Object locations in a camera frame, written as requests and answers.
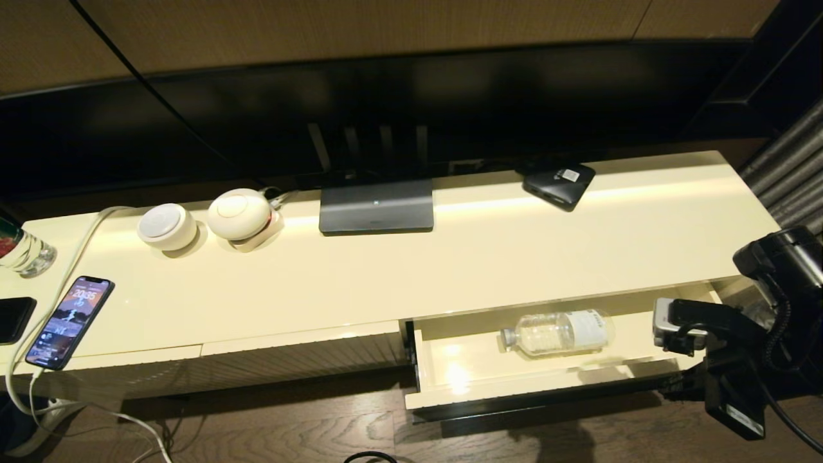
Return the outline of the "dark navy trouser leg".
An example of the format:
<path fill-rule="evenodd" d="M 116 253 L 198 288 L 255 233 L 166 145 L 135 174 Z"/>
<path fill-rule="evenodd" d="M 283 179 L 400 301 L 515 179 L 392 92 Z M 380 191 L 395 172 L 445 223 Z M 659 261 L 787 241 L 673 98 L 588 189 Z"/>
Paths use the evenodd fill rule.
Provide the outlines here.
<path fill-rule="evenodd" d="M 5 454 L 28 444 L 37 430 L 32 416 L 22 413 L 7 393 L 0 392 L 0 453 Z"/>

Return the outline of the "white dome shaped device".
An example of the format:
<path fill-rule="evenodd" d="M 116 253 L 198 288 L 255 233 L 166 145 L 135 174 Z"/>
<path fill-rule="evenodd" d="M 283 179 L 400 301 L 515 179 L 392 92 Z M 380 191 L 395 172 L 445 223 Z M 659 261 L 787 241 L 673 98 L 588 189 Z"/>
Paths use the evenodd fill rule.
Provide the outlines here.
<path fill-rule="evenodd" d="M 235 188 L 212 201 L 206 222 L 218 237 L 241 241 L 258 235 L 271 214 L 273 209 L 263 194 L 252 188 Z"/>

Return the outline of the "grey router with antennas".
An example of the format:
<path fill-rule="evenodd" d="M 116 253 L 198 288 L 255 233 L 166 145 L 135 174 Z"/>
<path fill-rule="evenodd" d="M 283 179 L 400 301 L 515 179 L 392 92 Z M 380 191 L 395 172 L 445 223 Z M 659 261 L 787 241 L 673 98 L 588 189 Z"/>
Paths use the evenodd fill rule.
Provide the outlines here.
<path fill-rule="evenodd" d="M 427 177 L 376 175 L 350 170 L 321 188 L 318 229 L 324 237 L 432 232 L 434 182 Z"/>

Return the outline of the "dark blue smartphone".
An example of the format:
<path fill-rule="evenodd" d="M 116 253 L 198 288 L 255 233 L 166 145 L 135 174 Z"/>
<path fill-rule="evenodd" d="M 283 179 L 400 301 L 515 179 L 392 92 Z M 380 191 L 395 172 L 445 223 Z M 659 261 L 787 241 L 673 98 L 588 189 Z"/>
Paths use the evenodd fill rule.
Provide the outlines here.
<path fill-rule="evenodd" d="M 76 278 L 36 334 L 24 361 L 50 371 L 64 369 L 114 288 L 114 282 L 104 278 Z"/>

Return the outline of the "small white round speaker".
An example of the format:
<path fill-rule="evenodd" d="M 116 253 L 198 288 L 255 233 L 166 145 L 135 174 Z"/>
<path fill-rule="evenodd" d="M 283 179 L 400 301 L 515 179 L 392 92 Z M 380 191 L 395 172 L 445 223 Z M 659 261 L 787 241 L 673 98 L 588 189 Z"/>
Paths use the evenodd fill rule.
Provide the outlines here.
<path fill-rule="evenodd" d="M 136 234 L 148 246 L 162 251 L 176 251 L 196 240 L 198 227 L 191 213 L 177 203 L 163 203 L 145 213 Z"/>

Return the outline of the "glass bottle with red label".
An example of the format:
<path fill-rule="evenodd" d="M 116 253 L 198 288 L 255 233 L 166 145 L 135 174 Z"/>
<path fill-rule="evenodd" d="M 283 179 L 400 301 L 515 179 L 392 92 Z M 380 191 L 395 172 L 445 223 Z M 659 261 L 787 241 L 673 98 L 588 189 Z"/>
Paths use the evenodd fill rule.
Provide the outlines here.
<path fill-rule="evenodd" d="M 53 246 L 0 217 L 0 269 L 35 278 L 52 266 L 57 255 Z"/>

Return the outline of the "wide cream drawer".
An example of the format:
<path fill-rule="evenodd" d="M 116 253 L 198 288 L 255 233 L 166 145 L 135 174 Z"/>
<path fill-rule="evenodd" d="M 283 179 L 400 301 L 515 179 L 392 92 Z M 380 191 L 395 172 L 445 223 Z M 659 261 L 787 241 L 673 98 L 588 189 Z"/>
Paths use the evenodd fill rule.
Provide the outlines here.
<path fill-rule="evenodd" d="M 461 419 L 553 403 L 654 390 L 699 364 L 653 343 L 653 307 L 661 297 L 720 302 L 708 282 L 644 292 L 504 307 L 419 320 L 409 328 L 417 392 L 405 398 L 415 422 Z M 507 352 L 503 328 L 526 314 L 599 309 L 611 316 L 613 340 L 602 352 L 530 358 Z"/>

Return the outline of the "black box with white sticker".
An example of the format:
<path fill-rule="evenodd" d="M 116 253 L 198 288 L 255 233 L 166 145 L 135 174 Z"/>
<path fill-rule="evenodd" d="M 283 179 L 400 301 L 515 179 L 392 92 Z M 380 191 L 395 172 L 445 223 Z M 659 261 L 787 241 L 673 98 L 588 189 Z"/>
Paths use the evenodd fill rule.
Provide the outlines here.
<path fill-rule="evenodd" d="M 564 163 L 524 176 L 522 188 L 561 210 L 570 213 L 579 204 L 596 176 L 592 167 Z"/>

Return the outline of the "white dock under dome device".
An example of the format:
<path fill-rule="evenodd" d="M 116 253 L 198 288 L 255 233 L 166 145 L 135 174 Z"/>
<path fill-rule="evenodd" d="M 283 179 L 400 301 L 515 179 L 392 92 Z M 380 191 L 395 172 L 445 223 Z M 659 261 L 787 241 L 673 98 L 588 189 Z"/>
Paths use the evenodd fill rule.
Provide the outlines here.
<path fill-rule="evenodd" d="M 247 253 L 265 245 L 274 239 L 285 228 L 285 219 L 276 209 L 271 209 L 264 227 L 252 237 L 241 240 L 231 240 L 229 245 L 239 252 Z"/>

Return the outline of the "black smartphone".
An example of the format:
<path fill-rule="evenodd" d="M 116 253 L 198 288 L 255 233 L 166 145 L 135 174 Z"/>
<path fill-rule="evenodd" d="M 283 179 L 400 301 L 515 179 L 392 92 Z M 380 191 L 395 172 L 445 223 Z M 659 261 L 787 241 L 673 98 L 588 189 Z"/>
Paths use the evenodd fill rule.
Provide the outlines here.
<path fill-rule="evenodd" d="M 21 339 L 36 305 L 33 297 L 0 299 L 0 346 L 15 345 Z"/>

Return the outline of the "cream white low cabinet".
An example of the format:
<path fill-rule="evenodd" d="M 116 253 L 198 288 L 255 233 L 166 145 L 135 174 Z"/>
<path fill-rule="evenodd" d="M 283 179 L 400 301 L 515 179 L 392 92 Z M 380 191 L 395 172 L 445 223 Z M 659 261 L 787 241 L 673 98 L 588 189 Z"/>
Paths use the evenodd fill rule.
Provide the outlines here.
<path fill-rule="evenodd" d="M 708 282 L 778 230 L 715 150 L 595 162 L 572 213 L 512 172 L 435 182 L 427 233 L 324 237 L 320 196 L 242 253 L 202 230 L 181 254 L 136 234 L 143 211 L 106 217 L 73 276 L 115 290 L 61 372 L 35 392 L 102 403 L 338 375 L 408 362 L 419 320 Z"/>

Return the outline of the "clear plastic water bottle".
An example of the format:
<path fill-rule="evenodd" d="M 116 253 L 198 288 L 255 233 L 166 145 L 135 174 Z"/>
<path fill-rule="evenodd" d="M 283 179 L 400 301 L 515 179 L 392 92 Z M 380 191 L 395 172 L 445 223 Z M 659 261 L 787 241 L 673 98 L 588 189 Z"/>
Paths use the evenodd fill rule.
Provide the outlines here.
<path fill-rule="evenodd" d="M 614 327 L 595 309 L 524 314 L 514 327 L 502 329 L 503 348 L 528 358 L 591 354 L 611 345 Z"/>

